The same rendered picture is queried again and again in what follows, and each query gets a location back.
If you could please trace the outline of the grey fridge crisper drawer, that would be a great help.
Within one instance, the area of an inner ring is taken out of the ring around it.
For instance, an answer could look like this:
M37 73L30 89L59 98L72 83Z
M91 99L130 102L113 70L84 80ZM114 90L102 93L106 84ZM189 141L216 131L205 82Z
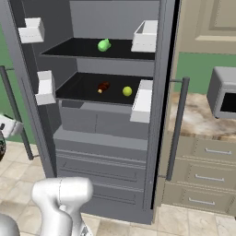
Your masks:
M148 124L130 121L132 108L122 105L100 104L97 109L96 132L111 136L137 139L148 138Z
M87 109L85 102L60 100L59 110L62 126L65 130L94 133L96 113Z

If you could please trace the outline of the white fridge door bin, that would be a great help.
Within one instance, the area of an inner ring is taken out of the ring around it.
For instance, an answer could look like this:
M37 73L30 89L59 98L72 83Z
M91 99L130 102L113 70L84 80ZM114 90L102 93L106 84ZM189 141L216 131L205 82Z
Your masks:
M158 33L157 20L144 20L134 33L132 52L154 53Z
M130 116L131 122L149 123L152 84L152 80L142 79L140 81Z
M44 42L45 29L41 18L26 18L26 26L18 28L22 43Z
M39 89L35 95L37 104L47 105L56 103L53 72L51 70L40 71L37 75L39 78Z

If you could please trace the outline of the grey left fridge door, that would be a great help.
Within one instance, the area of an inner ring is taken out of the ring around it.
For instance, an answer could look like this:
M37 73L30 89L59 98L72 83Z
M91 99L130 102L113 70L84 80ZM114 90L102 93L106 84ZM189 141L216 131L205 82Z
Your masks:
M31 44L22 44L18 28L25 27L25 13L21 0L0 0L0 24L13 62L20 92L28 112L32 133L47 178L56 176L53 133L45 105L38 106L38 68Z

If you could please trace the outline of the grey fridge body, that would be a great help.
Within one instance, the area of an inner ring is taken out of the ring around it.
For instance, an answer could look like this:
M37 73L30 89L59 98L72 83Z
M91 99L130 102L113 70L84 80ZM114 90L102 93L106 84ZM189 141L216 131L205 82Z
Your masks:
M154 77L155 60L49 56L41 55L41 53L71 38L100 39L100 41L104 39L132 40L134 32L144 20L158 19L158 0L21 0L21 2L25 19L41 18L45 29L44 42L22 44L32 45L38 72L49 70L53 72L55 92L75 73ZM94 133L68 131L62 126L60 100L56 98L56 94L55 100L56 103L45 105L55 146L55 177L87 177L95 183L131 187L142 190L144 199L149 123L147 139L98 134L96 127ZM122 105L131 108L134 104L70 101L85 102L87 109L96 113L96 121L100 104ZM57 165L57 149L97 155L116 162L142 166L145 168L144 181L131 183L61 170ZM140 209L129 209L123 214L119 212L111 218L150 223L153 216L150 217L143 211L142 202Z

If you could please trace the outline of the green pear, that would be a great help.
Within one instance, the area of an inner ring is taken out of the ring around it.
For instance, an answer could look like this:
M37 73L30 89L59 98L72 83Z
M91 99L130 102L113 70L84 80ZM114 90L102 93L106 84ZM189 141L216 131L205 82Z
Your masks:
M111 48L111 43L108 39L104 39L98 43L98 49L100 52L106 52L108 49Z

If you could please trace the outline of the grey fridge door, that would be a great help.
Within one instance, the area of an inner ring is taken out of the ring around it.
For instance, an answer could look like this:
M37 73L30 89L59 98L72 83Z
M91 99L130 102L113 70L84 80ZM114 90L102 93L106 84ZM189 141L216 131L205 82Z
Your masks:
M159 142L162 139L161 121L165 117L165 90L168 68L172 64L175 30L178 22L180 0L159 1L159 25L157 48L155 53L154 77L152 86L151 110L149 119L149 137L147 145L147 166L143 211L153 216L153 196L155 194L155 174L158 162Z
M32 133L47 178L56 176L53 133L45 105L38 106L38 68L31 44L22 44L18 28L25 27L25 13L21 0L0 0L0 24L13 62L20 92L28 112Z

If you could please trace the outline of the grey right fridge door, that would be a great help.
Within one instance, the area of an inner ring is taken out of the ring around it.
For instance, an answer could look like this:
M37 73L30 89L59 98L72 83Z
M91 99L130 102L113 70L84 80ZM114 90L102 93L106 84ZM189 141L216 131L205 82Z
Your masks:
M165 117L165 90L168 68L172 64L175 30L178 22L180 0L159 1L159 25L157 48L155 53L154 77L152 86L151 110L149 119L149 137L147 145L147 166L143 211L153 216L153 196L155 194L155 174L158 162L159 142L162 139L161 121Z

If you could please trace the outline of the beige wall cupboard door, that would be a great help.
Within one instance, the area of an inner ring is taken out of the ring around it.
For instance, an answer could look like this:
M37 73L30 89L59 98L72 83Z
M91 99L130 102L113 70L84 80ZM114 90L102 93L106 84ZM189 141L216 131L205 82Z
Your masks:
M236 54L236 0L182 0L179 36L181 52Z

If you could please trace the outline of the black fridge shelf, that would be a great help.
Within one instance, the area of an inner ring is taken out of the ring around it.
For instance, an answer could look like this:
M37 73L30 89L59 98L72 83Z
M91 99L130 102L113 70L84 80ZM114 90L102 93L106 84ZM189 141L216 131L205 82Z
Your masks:
M100 39L71 38L67 41L47 49L41 55L88 57L88 58L112 58L126 60L155 60L154 53L132 52L131 40L111 39L111 47L106 52L100 52L98 43Z
M130 105L134 103L142 79L153 80L152 77L75 73L56 90L55 94L58 100L82 100ZM109 82L110 87L99 93L98 85L102 82ZM123 94L124 87L132 89L133 92L129 97Z

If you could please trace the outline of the beige counter drawer front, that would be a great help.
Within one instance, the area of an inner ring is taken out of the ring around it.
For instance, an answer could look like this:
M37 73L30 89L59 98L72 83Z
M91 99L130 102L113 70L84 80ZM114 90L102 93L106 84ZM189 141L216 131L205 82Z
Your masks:
M205 148L231 151L231 155L222 155L218 153L207 153ZM236 162L236 143L228 143L218 140L198 139L195 142L193 154L198 158L213 159L227 162Z
M193 203L188 201L188 197L208 202L214 201L216 205L209 206L209 205ZM183 205L187 205L189 207L209 209L222 213L226 213L229 210L233 199L234 196L231 194L225 194L216 191L205 191L205 190L194 190L194 189L183 188L181 193L181 203Z
M224 182L215 182L202 179L196 179L195 174L212 178L224 178ZM202 184L206 186L235 189L236 171L234 169L210 167L199 164L190 164L185 174L185 180L189 183Z

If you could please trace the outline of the grey microwave oven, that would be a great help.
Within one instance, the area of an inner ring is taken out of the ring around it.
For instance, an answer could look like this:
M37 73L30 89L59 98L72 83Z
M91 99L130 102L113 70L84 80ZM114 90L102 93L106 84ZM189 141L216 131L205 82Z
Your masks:
M213 68L206 98L215 118L236 120L236 67Z

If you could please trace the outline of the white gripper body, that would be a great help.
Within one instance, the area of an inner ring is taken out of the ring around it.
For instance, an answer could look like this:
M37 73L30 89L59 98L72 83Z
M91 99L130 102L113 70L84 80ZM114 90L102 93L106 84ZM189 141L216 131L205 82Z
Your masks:
M7 118L5 121L5 137L15 136L22 132L23 123Z

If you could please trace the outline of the grey freezer drawer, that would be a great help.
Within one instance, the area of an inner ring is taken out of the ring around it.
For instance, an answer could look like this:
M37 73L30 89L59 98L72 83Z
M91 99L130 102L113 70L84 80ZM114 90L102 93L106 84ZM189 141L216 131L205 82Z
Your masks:
M145 178L144 167L116 162L106 157L62 149L56 150L56 157L58 168L61 170L76 171L131 183L143 182Z
M114 217L129 209L140 209L143 202L143 191L131 187L108 185L93 182L93 196L82 207L84 213Z

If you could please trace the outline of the brown bottle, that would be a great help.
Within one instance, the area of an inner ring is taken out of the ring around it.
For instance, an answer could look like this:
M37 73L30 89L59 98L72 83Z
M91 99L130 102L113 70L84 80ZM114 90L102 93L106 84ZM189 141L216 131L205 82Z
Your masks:
M98 85L98 92L102 93L103 91L107 90L110 87L109 82L102 82Z

